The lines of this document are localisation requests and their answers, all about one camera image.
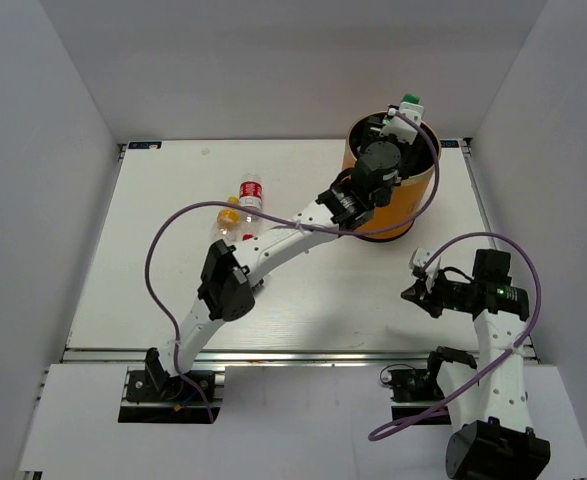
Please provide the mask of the green soda bottle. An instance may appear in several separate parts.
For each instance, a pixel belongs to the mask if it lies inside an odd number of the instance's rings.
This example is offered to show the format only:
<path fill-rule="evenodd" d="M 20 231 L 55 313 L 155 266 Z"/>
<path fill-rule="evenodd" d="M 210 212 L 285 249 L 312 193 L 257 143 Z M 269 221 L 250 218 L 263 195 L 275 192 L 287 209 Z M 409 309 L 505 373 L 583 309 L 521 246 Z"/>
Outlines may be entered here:
<path fill-rule="evenodd" d="M 420 124 L 424 114 L 424 106 L 420 104 L 420 97 L 406 93 L 399 105 L 399 111 L 416 124 Z"/>

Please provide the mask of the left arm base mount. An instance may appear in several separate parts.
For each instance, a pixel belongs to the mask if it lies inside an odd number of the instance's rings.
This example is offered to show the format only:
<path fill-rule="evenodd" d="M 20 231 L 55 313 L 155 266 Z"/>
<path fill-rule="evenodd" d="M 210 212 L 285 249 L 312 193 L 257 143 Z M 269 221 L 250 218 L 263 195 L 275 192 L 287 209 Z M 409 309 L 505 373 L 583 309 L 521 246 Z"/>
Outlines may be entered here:
<path fill-rule="evenodd" d="M 120 424 L 208 425 L 221 409 L 222 376 L 215 371 L 189 374 L 204 392 L 210 409 L 201 395 L 180 377 L 171 378 L 167 388 L 159 392 L 150 376 L 142 369 L 129 370 L 122 393 L 117 421 Z"/>

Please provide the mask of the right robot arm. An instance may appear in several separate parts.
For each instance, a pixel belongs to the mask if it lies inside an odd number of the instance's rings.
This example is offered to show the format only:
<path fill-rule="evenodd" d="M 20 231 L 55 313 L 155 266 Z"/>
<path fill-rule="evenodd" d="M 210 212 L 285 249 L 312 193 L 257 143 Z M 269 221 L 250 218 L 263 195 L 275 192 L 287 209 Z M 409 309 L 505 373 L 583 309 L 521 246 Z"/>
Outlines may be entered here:
<path fill-rule="evenodd" d="M 437 318 L 451 310 L 471 316 L 479 356 L 440 346 L 424 374 L 426 390 L 446 408 L 452 425 L 446 455 L 451 479 L 536 479 L 551 459 L 528 408 L 524 355 L 517 339 L 529 317 L 525 290 L 512 286 L 510 256 L 493 249 L 475 253 L 471 276 L 447 278 L 431 252 L 418 248 L 409 261 L 415 283 L 401 297 Z"/>

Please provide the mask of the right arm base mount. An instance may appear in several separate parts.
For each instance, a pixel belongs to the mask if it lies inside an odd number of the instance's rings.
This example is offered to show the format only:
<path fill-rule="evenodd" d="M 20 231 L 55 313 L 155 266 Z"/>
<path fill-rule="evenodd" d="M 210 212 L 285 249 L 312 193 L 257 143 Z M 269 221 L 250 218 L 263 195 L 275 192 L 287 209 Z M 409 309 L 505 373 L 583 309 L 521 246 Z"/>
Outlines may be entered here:
<path fill-rule="evenodd" d="M 413 367 L 405 363 L 384 367 L 379 375 L 381 384 L 391 390 L 392 419 L 400 420 L 418 415 L 445 395 L 437 384 L 443 366 L 461 364 L 476 373 L 475 358 L 466 351 L 439 346 L 429 354 L 426 366 Z"/>

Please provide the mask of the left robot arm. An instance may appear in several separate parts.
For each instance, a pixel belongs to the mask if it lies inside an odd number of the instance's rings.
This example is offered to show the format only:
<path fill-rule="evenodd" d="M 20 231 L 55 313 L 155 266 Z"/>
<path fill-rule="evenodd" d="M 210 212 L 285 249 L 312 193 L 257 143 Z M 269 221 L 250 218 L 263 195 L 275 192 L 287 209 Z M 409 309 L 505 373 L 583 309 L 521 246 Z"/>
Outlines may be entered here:
<path fill-rule="evenodd" d="M 425 154 L 430 169 L 438 170 L 439 142 L 427 133 L 421 113 L 414 107 L 392 106 L 364 120 L 354 164 L 293 219 L 276 218 L 271 229 L 251 239 L 213 242 L 189 313 L 183 320 L 171 316 L 173 339 L 146 353 L 147 384 L 163 400 L 187 391 L 208 399 L 191 369 L 215 333 L 251 311 L 255 291 L 271 271 L 342 236 L 368 236 L 364 225 L 417 176 Z"/>

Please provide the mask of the black label clear bottle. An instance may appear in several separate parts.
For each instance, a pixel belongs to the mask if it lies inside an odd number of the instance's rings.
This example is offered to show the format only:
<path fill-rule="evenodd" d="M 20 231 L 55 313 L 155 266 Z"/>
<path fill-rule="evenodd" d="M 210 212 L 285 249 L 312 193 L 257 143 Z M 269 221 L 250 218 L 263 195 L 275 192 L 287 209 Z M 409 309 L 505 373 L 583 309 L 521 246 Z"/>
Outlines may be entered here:
<path fill-rule="evenodd" d="M 264 280 L 261 279 L 255 285 L 252 286 L 252 290 L 253 291 L 259 291 L 260 289 L 263 288 L 263 286 L 264 286 Z"/>

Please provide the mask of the red label clear bottle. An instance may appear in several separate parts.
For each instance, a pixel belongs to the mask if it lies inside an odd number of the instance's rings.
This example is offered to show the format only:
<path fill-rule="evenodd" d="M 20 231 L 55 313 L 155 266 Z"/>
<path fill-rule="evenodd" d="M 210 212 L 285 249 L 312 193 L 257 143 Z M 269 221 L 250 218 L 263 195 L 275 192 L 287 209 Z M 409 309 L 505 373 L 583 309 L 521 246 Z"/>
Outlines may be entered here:
<path fill-rule="evenodd" d="M 247 173 L 241 178 L 238 199 L 242 208 L 240 238 L 248 240 L 256 237 L 262 226 L 263 188 L 258 174 Z"/>

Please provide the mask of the yellow cap small bottle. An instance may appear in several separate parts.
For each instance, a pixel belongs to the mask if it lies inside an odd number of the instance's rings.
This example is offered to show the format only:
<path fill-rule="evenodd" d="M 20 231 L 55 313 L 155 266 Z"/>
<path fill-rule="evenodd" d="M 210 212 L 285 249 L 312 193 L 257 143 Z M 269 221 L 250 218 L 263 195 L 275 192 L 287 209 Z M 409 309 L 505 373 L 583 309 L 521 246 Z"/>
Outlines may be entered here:
<path fill-rule="evenodd" d="M 232 208 L 220 208 L 211 231 L 212 243 L 223 240 L 226 244 L 232 244 L 239 238 L 242 213 L 235 209 L 239 205 L 239 199 L 230 196 L 227 202 L 232 205 Z"/>

